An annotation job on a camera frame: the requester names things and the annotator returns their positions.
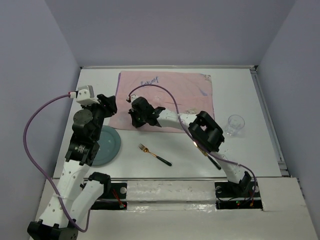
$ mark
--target pink cloth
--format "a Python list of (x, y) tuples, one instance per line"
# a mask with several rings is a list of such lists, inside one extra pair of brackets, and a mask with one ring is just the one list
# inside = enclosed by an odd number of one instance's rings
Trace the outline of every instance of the pink cloth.
[[(122, 71), (119, 74), (115, 94), (118, 111), (110, 118), (110, 127), (122, 130), (182, 133), (171, 127), (157, 127), (148, 124), (140, 128), (132, 126), (131, 116), (128, 114), (131, 104), (126, 99), (132, 89), (144, 84), (166, 88), (174, 96), (181, 114), (198, 114), (200, 111), (206, 111), (214, 118), (210, 75), (166, 71)], [(154, 108), (165, 107), (176, 112), (172, 98), (158, 87), (141, 87), (132, 94), (146, 98)]]

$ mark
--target teal plate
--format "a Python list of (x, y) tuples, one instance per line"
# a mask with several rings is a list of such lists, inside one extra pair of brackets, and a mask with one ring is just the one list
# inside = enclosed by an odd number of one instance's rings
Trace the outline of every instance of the teal plate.
[(100, 148), (92, 163), (93, 167), (107, 164), (115, 158), (121, 147), (121, 138), (114, 128), (102, 126), (98, 143)]

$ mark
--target fork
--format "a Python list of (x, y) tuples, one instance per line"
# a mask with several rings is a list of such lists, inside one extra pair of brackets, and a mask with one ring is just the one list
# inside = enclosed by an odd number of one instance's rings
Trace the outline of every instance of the fork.
[(148, 148), (146, 148), (144, 145), (142, 145), (141, 143), (139, 144), (139, 148), (144, 151), (145, 153), (148, 153), (148, 154), (151, 154), (152, 156), (154, 156), (155, 158), (159, 159), (161, 162), (167, 164), (168, 166), (172, 166), (172, 163), (167, 161), (167, 160), (164, 160), (162, 157), (159, 157), (157, 155), (155, 155), (154, 153), (150, 152)]

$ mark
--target wall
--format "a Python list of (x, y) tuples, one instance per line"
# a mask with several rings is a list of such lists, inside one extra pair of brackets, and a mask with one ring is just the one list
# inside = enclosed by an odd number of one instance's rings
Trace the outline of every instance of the wall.
[(257, 65), (295, 0), (46, 0), (80, 66)]
[[(25, 124), (43, 103), (74, 90), (80, 70), (43, 0), (1, 1), (0, 36), (0, 235), (23, 240), (45, 182), (24, 152)], [(29, 129), (30, 151), (51, 174), (70, 107), (60, 100)]]
[(320, 237), (320, 1), (298, 0), (258, 68), (289, 172)]

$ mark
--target glass cup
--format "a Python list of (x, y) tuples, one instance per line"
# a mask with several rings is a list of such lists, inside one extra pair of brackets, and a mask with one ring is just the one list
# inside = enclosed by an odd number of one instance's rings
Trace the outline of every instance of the glass cup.
[(245, 120), (239, 115), (231, 115), (228, 118), (228, 124), (225, 127), (225, 133), (229, 136), (235, 136), (245, 126)]

